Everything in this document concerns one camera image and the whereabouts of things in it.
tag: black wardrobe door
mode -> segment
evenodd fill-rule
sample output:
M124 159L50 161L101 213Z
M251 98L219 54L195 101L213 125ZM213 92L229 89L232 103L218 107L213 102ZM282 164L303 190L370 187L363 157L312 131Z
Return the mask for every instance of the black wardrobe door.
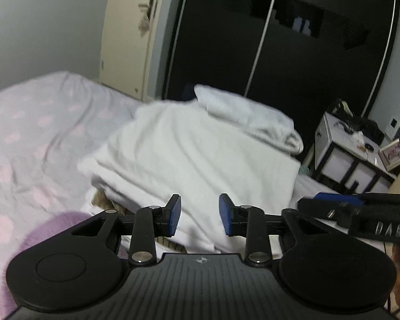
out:
M393 6L394 0L275 0L248 97L290 116L307 151L334 100L362 113Z
M244 94L271 0L187 0L166 98L195 84Z

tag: white blanket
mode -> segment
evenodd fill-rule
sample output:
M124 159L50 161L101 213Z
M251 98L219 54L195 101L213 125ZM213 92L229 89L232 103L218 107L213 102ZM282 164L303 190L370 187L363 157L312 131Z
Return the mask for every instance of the white blanket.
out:
M244 132L292 155L304 149L293 120L279 110L210 86L197 84L194 91L199 106L209 114L233 122Z
M268 214L289 205L299 163L211 117L194 103L154 102L79 164L92 184L129 210L182 197L174 241L188 252L240 252L244 238L225 235L218 198Z

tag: logo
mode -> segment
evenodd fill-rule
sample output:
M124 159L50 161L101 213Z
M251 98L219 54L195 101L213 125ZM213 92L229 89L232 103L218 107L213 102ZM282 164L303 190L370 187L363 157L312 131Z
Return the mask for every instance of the logo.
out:
M384 223L382 221L378 221L375 229L375 235L380 235L384 229ZM390 223L387 229L385 230L384 236L392 236L393 235L393 224ZM395 236L400 237L400 224L397 225L397 229L395 231Z
M200 265L202 265L202 264L208 262L209 260L208 260L207 258L205 258L205 257L202 256L202 257L198 257L198 258L195 259L194 261L195 261L195 262L198 262Z

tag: cream door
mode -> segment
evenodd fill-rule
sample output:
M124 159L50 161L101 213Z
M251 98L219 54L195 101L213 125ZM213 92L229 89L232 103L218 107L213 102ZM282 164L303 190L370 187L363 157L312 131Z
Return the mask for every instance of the cream door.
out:
M100 82L142 98L157 0L108 0L102 32ZM146 17L148 10L149 23Z
M143 102L151 102L154 100L154 98L149 97L148 96L148 80L150 79L150 66L151 66L151 60L152 60L152 56L153 56L153 49L154 49L154 44L157 41L156 38L163 38L164 35L157 35L157 23L159 21L160 18L160 12L162 11L162 2L163 0L157 0L157 5L155 7L155 18L152 22L151 28L150 28L150 43L148 46L148 51L147 51L147 58L145 61L145 71L144 71L144 86L143 86L143 90L142 90L142 98L141 100Z

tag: bed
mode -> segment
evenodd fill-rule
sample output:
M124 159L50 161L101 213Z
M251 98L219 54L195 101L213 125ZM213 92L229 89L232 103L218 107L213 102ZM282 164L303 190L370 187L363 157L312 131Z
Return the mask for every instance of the bed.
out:
M68 72L0 91L0 319L12 308L3 297L8 262L87 218L95 189L77 163L132 120L140 105ZM297 176L290 207L320 191L331 190Z

